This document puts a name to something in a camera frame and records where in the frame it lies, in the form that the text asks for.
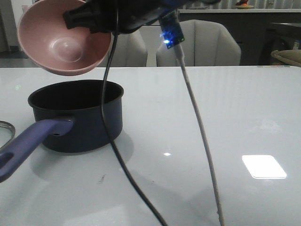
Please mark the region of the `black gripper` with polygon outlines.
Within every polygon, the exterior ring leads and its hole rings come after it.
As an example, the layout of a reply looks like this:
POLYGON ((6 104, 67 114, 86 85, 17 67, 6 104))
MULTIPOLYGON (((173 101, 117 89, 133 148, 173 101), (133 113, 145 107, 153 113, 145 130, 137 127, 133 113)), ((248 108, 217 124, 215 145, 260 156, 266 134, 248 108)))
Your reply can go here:
POLYGON ((132 33, 141 26, 187 4, 186 0, 88 0, 63 13, 68 29, 86 27, 91 33, 132 33))

